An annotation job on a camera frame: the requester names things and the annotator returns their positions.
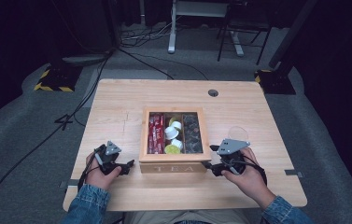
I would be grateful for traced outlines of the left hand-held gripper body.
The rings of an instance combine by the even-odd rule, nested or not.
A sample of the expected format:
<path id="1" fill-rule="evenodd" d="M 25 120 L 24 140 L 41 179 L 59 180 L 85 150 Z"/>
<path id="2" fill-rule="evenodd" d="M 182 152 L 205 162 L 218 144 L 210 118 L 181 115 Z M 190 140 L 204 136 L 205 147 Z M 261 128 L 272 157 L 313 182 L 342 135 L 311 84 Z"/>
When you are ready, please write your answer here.
<path id="1" fill-rule="evenodd" d="M 106 145 L 102 144 L 94 152 L 94 157 L 104 175 L 109 175 L 115 168 L 121 167 L 121 164 L 116 163 L 121 149 L 112 141 L 108 141 Z"/>

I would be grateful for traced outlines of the pile of dark tea bags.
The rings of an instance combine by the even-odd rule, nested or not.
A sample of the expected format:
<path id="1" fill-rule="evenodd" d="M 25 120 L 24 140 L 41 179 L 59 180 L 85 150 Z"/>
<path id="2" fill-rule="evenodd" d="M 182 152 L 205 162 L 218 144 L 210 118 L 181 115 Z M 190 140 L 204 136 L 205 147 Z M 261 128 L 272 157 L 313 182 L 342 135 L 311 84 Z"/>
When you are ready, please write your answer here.
<path id="1" fill-rule="evenodd" d="M 203 152 L 201 133 L 198 116 L 196 114 L 184 114 L 184 143 L 187 154 L 199 154 Z"/>

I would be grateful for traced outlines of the white desk frame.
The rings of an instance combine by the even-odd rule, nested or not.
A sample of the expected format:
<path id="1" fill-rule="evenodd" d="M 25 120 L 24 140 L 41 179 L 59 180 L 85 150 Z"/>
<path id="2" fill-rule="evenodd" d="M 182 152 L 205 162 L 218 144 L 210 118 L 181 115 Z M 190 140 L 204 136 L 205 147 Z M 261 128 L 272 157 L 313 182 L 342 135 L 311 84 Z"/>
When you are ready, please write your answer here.
<path id="1" fill-rule="evenodd" d="M 176 19 L 178 16 L 196 16 L 224 18 L 227 3 L 209 2 L 208 0 L 172 0 L 171 31 L 167 51 L 176 51 Z"/>

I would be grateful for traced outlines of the person's left hand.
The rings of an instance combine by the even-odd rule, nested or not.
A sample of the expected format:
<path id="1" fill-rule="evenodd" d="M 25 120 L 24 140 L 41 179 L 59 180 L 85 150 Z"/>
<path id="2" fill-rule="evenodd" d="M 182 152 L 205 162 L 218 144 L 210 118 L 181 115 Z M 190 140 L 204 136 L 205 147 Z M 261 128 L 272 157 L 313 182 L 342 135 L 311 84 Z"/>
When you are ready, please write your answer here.
<path id="1" fill-rule="evenodd" d="M 94 153 L 91 153 L 86 158 L 87 163 L 87 176 L 85 183 L 87 185 L 95 186 L 99 189 L 109 190 L 110 185 L 120 175 L 121 168 L 116 167 L 110 174 L 104 175 L 99 168 L 97 159 L 95 159 Z"/>

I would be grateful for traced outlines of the black metal chair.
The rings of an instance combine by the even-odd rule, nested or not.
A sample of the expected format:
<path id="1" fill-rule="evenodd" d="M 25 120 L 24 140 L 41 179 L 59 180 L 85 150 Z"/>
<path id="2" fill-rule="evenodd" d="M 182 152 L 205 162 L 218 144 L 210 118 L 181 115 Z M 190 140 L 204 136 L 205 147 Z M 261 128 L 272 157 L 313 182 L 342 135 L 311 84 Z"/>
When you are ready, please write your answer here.
<path id="1" fill-rule="evenodd" d="M 270 5 L 270 0 L 231 0 L 226 7 L 224 22 L 217 35 L 220 39 L 217 61 L 220 61 L 227 33 L 230 35 L 251 33 L 255 36 L 249 46 L 260 48 L 256 61 L 256 64 L 259 64 L 273 28 L 273 15 L 274 10 Z"/>

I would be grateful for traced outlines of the person's beige pants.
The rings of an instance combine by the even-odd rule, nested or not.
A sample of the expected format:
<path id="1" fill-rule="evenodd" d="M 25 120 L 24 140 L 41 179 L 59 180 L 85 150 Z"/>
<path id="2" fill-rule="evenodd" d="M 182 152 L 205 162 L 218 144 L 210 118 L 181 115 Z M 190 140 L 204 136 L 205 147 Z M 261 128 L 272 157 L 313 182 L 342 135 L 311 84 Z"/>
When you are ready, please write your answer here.
<path id="1" fill-rule="evenodd" d="M 126 212 L 123 224 L 252 224 L 243 209 Z"/>

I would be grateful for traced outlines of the black yellow striped stand base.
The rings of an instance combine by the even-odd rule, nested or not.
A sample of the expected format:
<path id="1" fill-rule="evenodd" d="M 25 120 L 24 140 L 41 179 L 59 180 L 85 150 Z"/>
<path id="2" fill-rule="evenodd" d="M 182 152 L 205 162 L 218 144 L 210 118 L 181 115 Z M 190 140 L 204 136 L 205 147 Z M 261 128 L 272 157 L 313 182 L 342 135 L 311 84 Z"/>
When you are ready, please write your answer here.
<path id="1" fill-rule="evenodd" d="M 76 89 L 81 71 L 82 68 L 78 66 L 57 68 L 49 65 L 35 84 L 34 90 L 72 92 Z"/>
<path id="2" fill-rule="evenodd" d="M 254 72 L 254 78 L 265 94 L 295 94 L 289 78 L 277 71 L 261 69 Z"/>

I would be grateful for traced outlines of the grey tape strip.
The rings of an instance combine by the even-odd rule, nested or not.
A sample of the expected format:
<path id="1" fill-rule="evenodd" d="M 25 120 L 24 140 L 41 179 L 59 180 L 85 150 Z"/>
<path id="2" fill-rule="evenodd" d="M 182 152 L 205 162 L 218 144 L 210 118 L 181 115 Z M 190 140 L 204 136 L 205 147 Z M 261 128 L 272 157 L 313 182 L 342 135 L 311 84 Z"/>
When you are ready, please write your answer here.
<path id="1" fill-rule="evenodd" d="M 69 179 L 66 181 L 61 181 L 59 184 L 60 189 L 67 189 L 68 187 L 77 187 L 79 180 Z"/>

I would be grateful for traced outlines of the row of red packets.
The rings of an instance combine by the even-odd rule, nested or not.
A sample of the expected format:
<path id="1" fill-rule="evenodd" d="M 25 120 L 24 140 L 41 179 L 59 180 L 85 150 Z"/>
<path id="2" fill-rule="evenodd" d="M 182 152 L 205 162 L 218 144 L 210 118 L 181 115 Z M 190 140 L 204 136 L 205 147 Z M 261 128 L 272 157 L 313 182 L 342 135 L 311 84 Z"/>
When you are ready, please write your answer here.
<path id="1" fill-rule="evenodd" d="M 162 154 L 163 150 L 163 114 L 150 113 L 148 118 L 148 154 Z"/>

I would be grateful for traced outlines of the black slanted stand pole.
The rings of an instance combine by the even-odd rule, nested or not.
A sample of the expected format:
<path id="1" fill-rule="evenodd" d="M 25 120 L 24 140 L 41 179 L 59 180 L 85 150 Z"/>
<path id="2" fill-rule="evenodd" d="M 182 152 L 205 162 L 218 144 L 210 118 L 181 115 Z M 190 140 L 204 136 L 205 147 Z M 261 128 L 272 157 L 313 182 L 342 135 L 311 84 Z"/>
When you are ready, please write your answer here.
<path id="1" fill-rule="evenodd" d="M 313 10 L 317 0 L 284 0 L 275 14 L 275 28 L 287 28 L 288 32 L 268 63 L 271 68 L 286 59 L 292 42 L 302 29 L 304 22 Z"/>

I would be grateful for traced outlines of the person's right hand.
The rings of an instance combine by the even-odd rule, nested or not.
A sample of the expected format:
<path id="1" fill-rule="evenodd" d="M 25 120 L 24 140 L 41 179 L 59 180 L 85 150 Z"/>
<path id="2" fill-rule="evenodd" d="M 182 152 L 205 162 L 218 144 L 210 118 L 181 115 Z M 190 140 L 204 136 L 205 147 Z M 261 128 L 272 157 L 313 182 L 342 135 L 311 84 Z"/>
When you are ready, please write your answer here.
<path id="1" fill-rule="evenodd" d="M 264 183 L 260 172 L 252 166 L 247 165 L 245 171 L 240 175 L 235 175 L 226 170 L 221 173 L 246 196 L 255 201 L 262 210 L 265 210 L 275 199 L 275 195 Z"/>

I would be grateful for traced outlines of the wooden tea box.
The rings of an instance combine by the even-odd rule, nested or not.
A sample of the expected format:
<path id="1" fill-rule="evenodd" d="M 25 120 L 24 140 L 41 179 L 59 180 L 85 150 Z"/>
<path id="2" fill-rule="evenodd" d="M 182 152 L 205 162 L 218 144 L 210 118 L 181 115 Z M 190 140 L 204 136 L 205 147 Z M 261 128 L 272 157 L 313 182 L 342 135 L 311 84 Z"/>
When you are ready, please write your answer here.
<path id="1" fill-rule="evenodd" d="M 150 113 L 163 114 L 163 140 L 164 147 L 172 145 L 171 140 L 165 138 L 164 130 L 169 127 L 169 119 L 177 117 L 182 124 L 176 139 L 183 143 L 180 154 L 148 154 L 148 118 Z M 203 152 L 187 154 L 184 143 L 184 114 L 196 114 L 199 120 Z M 142 173 L 204 173 L 203 161 L 211 161 L 211 152 L 208 146 L 204 112 L 199 107 L 146 107 L 142 119 L 141 150 L 139 155 Z"/>

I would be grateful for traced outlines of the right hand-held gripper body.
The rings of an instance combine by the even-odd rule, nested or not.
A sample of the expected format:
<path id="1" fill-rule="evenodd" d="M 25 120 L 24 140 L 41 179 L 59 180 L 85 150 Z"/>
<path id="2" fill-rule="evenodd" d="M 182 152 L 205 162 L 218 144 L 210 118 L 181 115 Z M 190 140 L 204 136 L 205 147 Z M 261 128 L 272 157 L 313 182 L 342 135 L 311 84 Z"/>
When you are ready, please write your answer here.
<path id="1" fill-rule="evenodd" d="M 224 139 L 217 151 L 220 156 L 219 166 L 234 175 L 240 175 L 246 169 L 246 161 L 241 150 L 249 147 L 248 141 Z"/>

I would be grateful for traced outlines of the dark stand with grey foot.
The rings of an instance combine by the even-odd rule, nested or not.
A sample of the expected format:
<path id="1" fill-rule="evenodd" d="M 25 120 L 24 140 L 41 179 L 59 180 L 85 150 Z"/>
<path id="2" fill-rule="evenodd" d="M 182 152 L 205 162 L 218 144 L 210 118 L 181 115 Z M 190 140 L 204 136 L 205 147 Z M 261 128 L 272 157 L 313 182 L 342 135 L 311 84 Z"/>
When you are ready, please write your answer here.
<path id="1" fill-rule="evenodd" d="M 96 63 L 120 45 L 116 0 L 55 0 L 65 27 L 76 43 L 77 52 L 69 63 Z"/>

